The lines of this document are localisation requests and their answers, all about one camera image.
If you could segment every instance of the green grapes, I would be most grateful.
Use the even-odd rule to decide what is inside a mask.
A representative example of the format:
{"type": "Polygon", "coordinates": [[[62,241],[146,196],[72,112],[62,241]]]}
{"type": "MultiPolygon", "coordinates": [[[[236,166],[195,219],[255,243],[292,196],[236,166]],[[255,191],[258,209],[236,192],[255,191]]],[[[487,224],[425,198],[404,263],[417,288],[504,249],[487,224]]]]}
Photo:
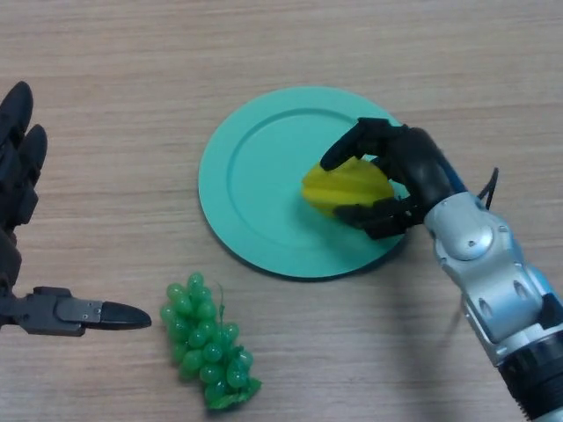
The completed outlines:
{"type": "Polygon", "coordinates": [[[192,334],[190,334],[190,337],[187,340],[187,343],[193,349],[199,349],[199,348],[205,346],[206,340],[207,340],[207,334],[205,333],[205,331],[202,331],[199,328],[196,328],[195,330],[192,331],[192,334]]]}
{"type": "Polygon", "coordinates": [[[160,318],[165,322],[166,325],[170,324],[176,319],[176,311],[174,307],[170,304],[166,304],[160,309],[160,318]]]}
{"type": "Polygon", "coordinates": [[[186,343],[176,343],[172,345],[172,361],[174,363],[181,363],[186,356],[187,353],[187,344],[186,343]]]}
{"type": "Polygon", "coordinates": [[[203,355],[201,350],[190,350],[184,356],[181,366],[188,371],[197,371],[203,365],[203,355]]]}
{"type": "Polygon", "coordinates": [[[205,332],[207,338],[211,338],[213,336],[213,333],[217,330],[217,323],[212,319],[204,319],[200,321],[200,323],[197,325],[197,328],[205,332]]]}
{"type": "Polygon", "coordinates": [[[217,343],[207,343],[203,347],[203,359],[207,362],[218,362],[223,357],[223,350],[217,343]]]}
{"type": "Polygon", "coordinates": [[[254,358],[236,345],[239,327],[223,323],[223,302],[216,305],[203,275],[192,273],[185,286],[170,284],[166,296],[169,302],[160,309],[160,317],[180,378],[197,378],[205,385],[209,409],[225,409],[253,397],[261,386],[250,376],[254,358]]]}
{"type": "Polygon", "coordinates": [[[186,290],[178,283],[172,283],[166,289],[166,295],[168,296],[168,299],[173,302],[182,297],[185,292],[186,290]]]}
{"type": "Polygon", "coordinates": [[[197,309],[197,317],[199,319],[212,319],[217,315],[217,307],[210,299],[202,302],[197,309]]]}
{"type": "Polygon", "coordinates": [[[182,295],[174,302],[174,310],[184,317],[189,317],[194,311],[190,298],[182,295]]]}
{"type": "Polygon", "coordinates": [[[200,370],[200,379],[206,384],[217,382],[224,374],[224,369],[216,363],[203,365],[200,370]]]}

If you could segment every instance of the black cable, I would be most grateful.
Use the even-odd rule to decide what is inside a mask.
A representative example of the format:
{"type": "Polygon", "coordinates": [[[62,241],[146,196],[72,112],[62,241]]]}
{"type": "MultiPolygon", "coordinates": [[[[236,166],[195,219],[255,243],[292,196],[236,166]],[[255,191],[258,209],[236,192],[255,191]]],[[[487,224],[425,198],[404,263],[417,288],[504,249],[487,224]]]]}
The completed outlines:
{"type": "Polygon", "coordinates": [[[491,202],[493,201],[494,188],[496,187],[496,183],[498,179],[499,179],[499,168],[495,167],[490,180],[485,185],[483,190],[479,193],[479,195],[477,195],[479,199],[482,200],[483,198],[485,198],[485,195],[488,194],[486,197],[486,204],[485,204],[486,209],[489,209],[491,207],[491,202]]]}

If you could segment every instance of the teal plate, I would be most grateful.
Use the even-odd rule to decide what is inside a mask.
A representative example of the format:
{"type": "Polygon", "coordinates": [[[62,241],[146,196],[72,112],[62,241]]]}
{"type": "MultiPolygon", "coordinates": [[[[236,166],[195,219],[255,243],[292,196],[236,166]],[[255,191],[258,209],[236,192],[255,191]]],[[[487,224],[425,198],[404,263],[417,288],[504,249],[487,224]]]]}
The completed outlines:
{"type": "MultiPolygon", "coordinates": [[[[301,196],[305,174],[358,117],[398,122],[354,93],[296,87],[253,99],[215,131],[203,154],[199,195],[218,239],[256,269],[317,280],[373,268],[403,236],[374,241],[328,219],[301,196]]],[[[406,189],[393,184],[398,196],[406,189]]]]}

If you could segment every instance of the silver robotic arm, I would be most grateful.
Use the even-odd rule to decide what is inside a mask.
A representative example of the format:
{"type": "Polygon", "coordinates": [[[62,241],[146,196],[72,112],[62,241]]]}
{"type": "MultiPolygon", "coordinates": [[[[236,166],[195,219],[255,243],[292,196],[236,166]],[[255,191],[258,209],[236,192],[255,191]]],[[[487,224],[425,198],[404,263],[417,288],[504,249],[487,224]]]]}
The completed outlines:
{"type": "Polygon", "coordinates": [[[526,416],[563,421],[563,309],[512,229],[471,193],[438,203],[424,225],[465,318],[526,416]]]}
{"type": "Polygon", "coordinates": [[[331,171],[365,154],[377,156],[374,165],[409,196],[335,214],[373,239],[424,225],[435,259],[460,289],[465,318],[526,418],[563,422],[562,302],[525,260],[508,223],[489,210],[496,171],[476,196],[424,130],[370,118],[360,118],[321,166],[331,171]]]}

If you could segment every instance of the wood grain surface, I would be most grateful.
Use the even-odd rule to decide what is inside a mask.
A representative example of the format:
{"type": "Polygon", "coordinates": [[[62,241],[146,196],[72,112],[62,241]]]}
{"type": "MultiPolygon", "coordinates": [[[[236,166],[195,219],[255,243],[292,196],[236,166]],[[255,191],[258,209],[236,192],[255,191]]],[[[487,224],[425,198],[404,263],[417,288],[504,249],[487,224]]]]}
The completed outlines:
{"type": "Polygon", "coordinates": [[[280,281],[210,235],[196,177],[208,138],[296,84],[362,94],[426,128],[563,291],[560,0],[3,0],[0,91],[33,88],[49,150],[16,293],[68,287],[154,325],[83,338],[0,334],[3,422],[523,420],[421,229],[377,272],[280,281]],[[202,271],[253,351],[262,391],[210,416],[168,364],[165,286],[202,271]]]}

